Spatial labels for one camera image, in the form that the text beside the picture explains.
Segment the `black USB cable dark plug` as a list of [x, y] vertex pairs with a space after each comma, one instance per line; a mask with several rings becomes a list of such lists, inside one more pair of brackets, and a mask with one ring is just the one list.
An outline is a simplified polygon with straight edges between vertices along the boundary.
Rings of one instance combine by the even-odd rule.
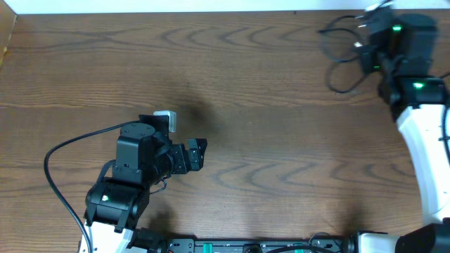
[[363, 36], [357, 32], [356, 25], [344, 25], [340, 27], [338, 23], [343, 20], [356, 22], [360, 18], [358, 15], [342, 15], [332, 19], [323, 28], [316, 31], [320, 36], [319, 49], [324, 56], [332, 61], [326, 70], [324, 84], [334, 93], [351, 93], [368, 77], [367, 74], [363, 74], [354, 84], [344, 89], [333, 86], [332, 78], [334, 71], [341, 65], [358, 61], [360, 56], [356, 50], [359, 46], [363, 46], [365, 42]]

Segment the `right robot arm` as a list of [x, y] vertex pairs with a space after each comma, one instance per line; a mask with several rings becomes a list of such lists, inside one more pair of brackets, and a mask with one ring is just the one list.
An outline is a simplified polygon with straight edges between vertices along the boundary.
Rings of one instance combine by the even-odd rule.
[[364, 73], [379, 72], [379, 96], [389, 105], [409, 150], [420, 191], [423, 225], [405, 235], [361, 231], [344, 252], [449, 251], [449, 91], [430, 75], [439, 34], [428, 15], [397, 15], [389, 1], [361, 16], [368, 43], [356, 46]]

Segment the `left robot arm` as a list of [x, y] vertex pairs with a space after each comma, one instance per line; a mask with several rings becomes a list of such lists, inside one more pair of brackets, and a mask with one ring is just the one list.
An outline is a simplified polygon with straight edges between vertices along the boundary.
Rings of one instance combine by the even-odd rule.
[[168, 252], [167, 239], [137, 228], [148, 206], [151, 187], [174, 174], [202, 169], [207, 148], [204, 138], [175, 144], [176, 113], [140, 115], [120, 128], [116, 158], [107, 162], [86, 195], [84, 229], [79, 252]]

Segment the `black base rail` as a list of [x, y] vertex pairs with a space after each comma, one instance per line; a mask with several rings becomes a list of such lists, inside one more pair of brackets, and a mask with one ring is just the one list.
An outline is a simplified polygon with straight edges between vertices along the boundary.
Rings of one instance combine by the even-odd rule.
[[356, 252], [354, 238], [316, 233], [310, 238], [282, 239], [197, 239], [169, 238], [152, 231], [140, 231], [128, 252], [142, 253], [265, 253], [265, 252]]

